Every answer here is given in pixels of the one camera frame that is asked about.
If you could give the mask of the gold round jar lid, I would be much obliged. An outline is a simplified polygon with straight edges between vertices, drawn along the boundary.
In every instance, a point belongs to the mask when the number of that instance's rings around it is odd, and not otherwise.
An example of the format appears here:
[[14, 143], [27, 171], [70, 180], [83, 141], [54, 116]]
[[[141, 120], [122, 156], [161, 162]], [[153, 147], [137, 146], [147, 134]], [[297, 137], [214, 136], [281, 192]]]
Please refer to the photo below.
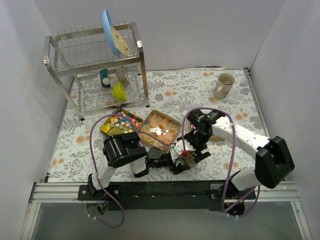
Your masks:
[[194, 168], [198, 163], [195, 161], [195, 156], [188, 152], [188, 155], [183, 157], [183, 161], [186, 166], [189, 166], [190, 168]]

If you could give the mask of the gold tin of star candies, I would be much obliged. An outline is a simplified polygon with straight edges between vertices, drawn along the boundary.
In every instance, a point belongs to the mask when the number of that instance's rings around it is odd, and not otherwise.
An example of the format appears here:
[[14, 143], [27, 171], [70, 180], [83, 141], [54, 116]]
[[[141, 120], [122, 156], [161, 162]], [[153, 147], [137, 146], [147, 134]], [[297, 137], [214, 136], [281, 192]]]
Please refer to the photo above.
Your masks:
[[107, 136], [134, 132], [134, 128], [138, 129], [144, 121], [142, 118], [120, 107], [113, 114], [115, 116], [108, 117], [100, 127], [100, 132]]

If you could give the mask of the gold tin of gummy candies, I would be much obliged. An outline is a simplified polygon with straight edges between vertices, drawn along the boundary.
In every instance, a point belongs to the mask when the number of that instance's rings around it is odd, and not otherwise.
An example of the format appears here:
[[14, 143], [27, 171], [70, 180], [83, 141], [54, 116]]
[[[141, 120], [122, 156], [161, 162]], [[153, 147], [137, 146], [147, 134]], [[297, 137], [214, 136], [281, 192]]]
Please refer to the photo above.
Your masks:
[[139, 136], [142, 144], [147, 147], [157, 147], [163, 154], [169, 151], [167, 145], [173, 144], [181, 132], [182, 124], [176, 119], [158, 111], [152, 110], [139, 126]]

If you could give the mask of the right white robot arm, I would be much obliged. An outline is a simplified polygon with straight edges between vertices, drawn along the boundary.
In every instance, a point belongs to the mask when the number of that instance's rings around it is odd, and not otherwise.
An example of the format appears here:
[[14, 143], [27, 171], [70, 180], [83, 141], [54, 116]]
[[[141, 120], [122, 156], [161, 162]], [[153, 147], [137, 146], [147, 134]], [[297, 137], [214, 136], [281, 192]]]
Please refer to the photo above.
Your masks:
[[259, 135], [236, 124], [224, 111], [214, 108], [207, 108], [207, 111], [208, 113], [203, 113], [203, 108], [197, 107], [186, 114], [184, 120], [189, 121], [196, 129], [183, 134], [170, 154], [173, 160], [193, 154], [194, 161], [198, 163], [211, 155], [209, 152], [202, 152], [207, 148], [209, 138], [218, 136], [232, 144], [232, 158], [236, 148], [252, 157], [254, 167], [234, 174], [227, 173], [225, 184], [216, 190], [222, 198], [237, 199], [245, 191], [260, 186], [274, 189], [295, 169], [288, 145], [282, 137]]

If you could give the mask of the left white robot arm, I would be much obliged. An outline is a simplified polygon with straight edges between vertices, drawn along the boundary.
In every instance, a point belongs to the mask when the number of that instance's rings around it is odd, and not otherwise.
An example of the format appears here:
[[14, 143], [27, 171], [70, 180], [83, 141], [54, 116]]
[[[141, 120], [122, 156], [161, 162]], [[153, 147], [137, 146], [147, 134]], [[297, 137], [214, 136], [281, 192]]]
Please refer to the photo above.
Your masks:
[[136, 132], [108, 136], [103, 144], [105, 160], [95, 166], [95, 173], [88, 177], [88, 191], [95, 200], [106, 196], [106, 189], [116, 169], [125, 165], [129, 165], [136, 178], [147, 175], [150, 167], [169, 167], [174, 175], [191, 168], [183, 163], [183, 157], [178, 154], [178, 144], [171, 147], [168, 153], [162, 153], [158, 147], [146, 150]]

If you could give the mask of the gold tin of lollipops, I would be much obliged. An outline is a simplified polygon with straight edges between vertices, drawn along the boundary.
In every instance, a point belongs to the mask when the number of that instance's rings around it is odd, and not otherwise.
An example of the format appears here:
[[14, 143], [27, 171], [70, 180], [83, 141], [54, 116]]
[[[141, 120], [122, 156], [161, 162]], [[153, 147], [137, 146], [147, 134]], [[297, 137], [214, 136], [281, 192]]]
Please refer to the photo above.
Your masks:
[[[212, 129], [212, 124], [216, 122], [216, 119], [219, 116], [208, 116], [208, 115], [202, 115], [202, 116], [188, 116], [187, 119], [190, 122], [190, 125], [193, 125], [195, 129], [199, 128], [200, 130], [207, 130], [209, 128]], [[209, 140], [212, 141], [223, 141], [224, 139], [220, 136], [214, 135], [212, 132], [212, 136], [209, 138]]]

